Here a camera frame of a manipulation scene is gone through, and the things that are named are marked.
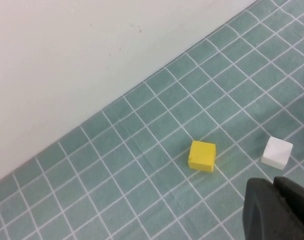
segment floor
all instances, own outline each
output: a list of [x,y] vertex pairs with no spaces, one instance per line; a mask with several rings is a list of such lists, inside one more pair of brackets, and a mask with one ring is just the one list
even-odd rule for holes
[[1,180],[0,240],[241,240],[246,181],[274,176],[304,186],[304,0],[256,2]]

